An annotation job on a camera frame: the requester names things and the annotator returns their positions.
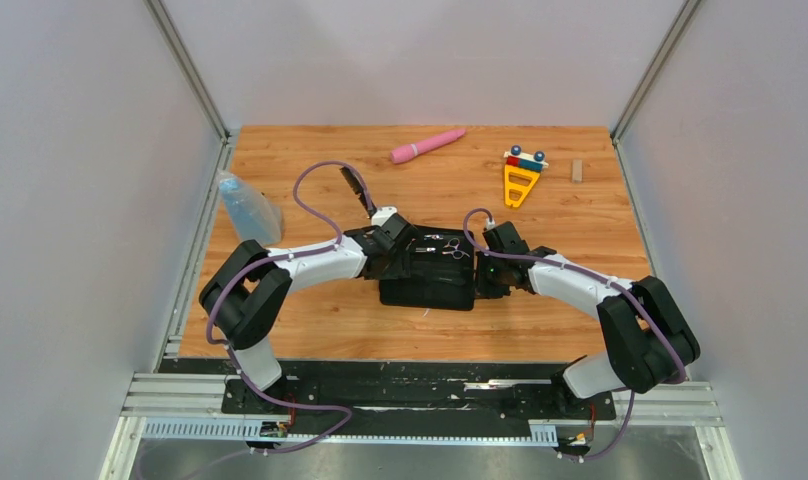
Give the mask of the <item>silver thinning scissors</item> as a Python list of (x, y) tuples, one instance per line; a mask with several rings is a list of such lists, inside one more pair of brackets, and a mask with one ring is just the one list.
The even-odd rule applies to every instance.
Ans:
[(462, 242), (459, 238), (451, 238), (442, 247), (441, 254), (450, 256), (455, 260), (461, 260), (470, 256), (470, 254), (463, 249)]

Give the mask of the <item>black zip tool case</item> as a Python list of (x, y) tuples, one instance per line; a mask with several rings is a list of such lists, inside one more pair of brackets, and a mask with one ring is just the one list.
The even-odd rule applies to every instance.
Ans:
[(412, 273), (409, 279), (379, 282), (379, 300), (386, 306), (470, 311), (475, 303), (474, 247), (459, 229), (419, 225), (414, 240), (424, 234), (442, 234), (442, 247), (451, 239), (459, 238), (469, 257), (455, 260), (436, 253), (412, 253)]

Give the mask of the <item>black barber comb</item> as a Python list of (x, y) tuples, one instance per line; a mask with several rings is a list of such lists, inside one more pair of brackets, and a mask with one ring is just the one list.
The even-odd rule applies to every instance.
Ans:
[(377, 207), (374, 205), (371, 199), (370, 192), (362, 179), (362, 176), (356, 169), (349, 166), (342, 166), (339, 171), (351, 188), (352, 192), (358, 198), (361, 206), (366, 211), (367, 216), (371, 218), (377, 212)]

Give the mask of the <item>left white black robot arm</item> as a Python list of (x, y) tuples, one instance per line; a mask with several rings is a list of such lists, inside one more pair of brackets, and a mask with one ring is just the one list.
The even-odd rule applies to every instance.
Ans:
[(336, 280), (402, 275), (418, 229), (395, 208), (383, 207), (369, 226), (335, 233), (329, 241), (286, 249), (244, 241), (199, 293), (208, 314), (207, 340), (227, 347), (251, 383), (248, 400), (263, 413), (278, 411), (286, 400), (269, 339), (286, 298)]

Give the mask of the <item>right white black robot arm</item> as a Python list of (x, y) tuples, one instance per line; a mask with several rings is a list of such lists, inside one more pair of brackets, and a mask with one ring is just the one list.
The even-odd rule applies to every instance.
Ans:
[(569, 363), (556, 376), (551, 403), (576, 417), (600, 393), (646, 393), (662, 383), (680, 383), (701, 347), (666, 284), (655, 276), (630, 280), (582, 267), (556, 251), (529, 248), (510, 222), (483, 232), (477, 280), (493, 296), (510, 289), (553, 298), (599, 323), (602, 353)]

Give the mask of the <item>pink cylindrical wand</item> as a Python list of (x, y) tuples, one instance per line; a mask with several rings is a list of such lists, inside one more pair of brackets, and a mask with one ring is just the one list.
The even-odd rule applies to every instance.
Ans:
[(401, 145), (390, 152), (390, 161), (393, 164), (407, 163), (420, 155), (451, 144), (461, 139), (465, 134), (465, 128), (453, 129), (415, 143)]

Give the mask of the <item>colourful toy block bar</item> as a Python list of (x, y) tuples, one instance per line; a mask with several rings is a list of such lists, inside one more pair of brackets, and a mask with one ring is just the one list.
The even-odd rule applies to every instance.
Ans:
[(525, 152), (520, 145), (513, 145), (503, 154), (505, 164), (520, 169), (541, 173), (549, 167), (546, 154), (542, 150), (533, 153)]

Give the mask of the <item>small wooden block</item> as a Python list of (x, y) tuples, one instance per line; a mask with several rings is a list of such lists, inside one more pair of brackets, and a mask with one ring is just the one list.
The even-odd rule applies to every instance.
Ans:
[(571, 181), (575, 184), (583, 182), (583, 161), (574, 159), (571, 165)]

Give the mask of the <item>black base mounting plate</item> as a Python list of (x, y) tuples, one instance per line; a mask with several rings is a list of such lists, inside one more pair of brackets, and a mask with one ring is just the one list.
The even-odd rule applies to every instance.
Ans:
[(553, 363), (286, 360), (268, 395), (345, 406), (342, 435), (522, 437), (532, 420), (616, 417), (611, 395), (571, 400), (553, 384)]

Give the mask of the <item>yellow triangular toy frame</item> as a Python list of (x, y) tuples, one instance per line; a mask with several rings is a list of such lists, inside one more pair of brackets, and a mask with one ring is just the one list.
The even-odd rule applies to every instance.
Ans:
[(540, 177), (539, 172), (505, 164), (503, 170), (504, 205), (513, 209), (519, 208)]

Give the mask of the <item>aluminium front rail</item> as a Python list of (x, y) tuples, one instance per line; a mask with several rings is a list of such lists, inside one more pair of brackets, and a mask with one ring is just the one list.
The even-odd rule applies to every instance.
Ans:
[[(685, 382), (646, 394), (594, 396), (559, 406), (546, 379), (375, 378), (315, 380), (291, 375), (290, 392), (333, 410), (304, 413), (284, 442), (555, 447), (570, 430), (688, 427), (713, 479), (741, 473), (710, 385)], [(147, 438), (263, 441), (287, 425), (284, 404), (257, 397), (238, 375), (138, 373), (125, 399), (101, 477), (124, 479)]]

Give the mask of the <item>left aluminium corner post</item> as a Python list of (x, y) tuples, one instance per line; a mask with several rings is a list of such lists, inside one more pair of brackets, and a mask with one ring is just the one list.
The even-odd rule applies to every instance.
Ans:
[(228, 144), (233, 140), (235, 134), (228, 127), (216, 106), (215, 100), (207, 88), (203, 76), (197, 68), (196, 62), (187, 48), (166, 3), (162, 0), (145, 0), (144, 5), (149, 10), (157, 29), (210, 126), (221, 143)]

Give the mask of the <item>aluminium corner post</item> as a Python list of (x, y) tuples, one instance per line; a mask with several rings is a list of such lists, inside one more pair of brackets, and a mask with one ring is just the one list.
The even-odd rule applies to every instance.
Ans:
[(669, 58), (674, 53), (682, 36), (692, 23), (695, 14), (703, 4), (704, 1), (702, 0), (685, 0), (681, 3), (671, 25), (668, 27), (660, 44), (655, 50), (651, 61), (629, 97), (615, 126), (610, 130), (610, 138), (614, 145), (618, 145), (626, 135), (647, 95), (652, 90), (657, 78), (663, 72)]
[(144, 5), (149, 10), (157, 29), (210, 126), (221, 143), (228, 144), (233, 140), (235, 134), (228, 127), (216, 106), (215, 100), (207, 88), (203, 76), (197, 68), (196, 62), (187, 48), (166, 3), (162, 0), (145, 0)]

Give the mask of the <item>right aluminium corner post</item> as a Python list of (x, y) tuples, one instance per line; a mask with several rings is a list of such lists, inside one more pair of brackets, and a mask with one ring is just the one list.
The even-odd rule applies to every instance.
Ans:
[(655, 50), (651, 61), (629, 97), (615, 126), (610, 130), (610, 138), (614, 145), (618, 145), (626, 135), (647, 95), (652, 90), (657, 78), (663, 72), (669, 58), (674, 53), (682, 36), (692, 23), (695, 14), (703, 4), (704, 1), (702, 0), (685, 0), (681, 3), (671, 25), (668, 27), (660, 44)]

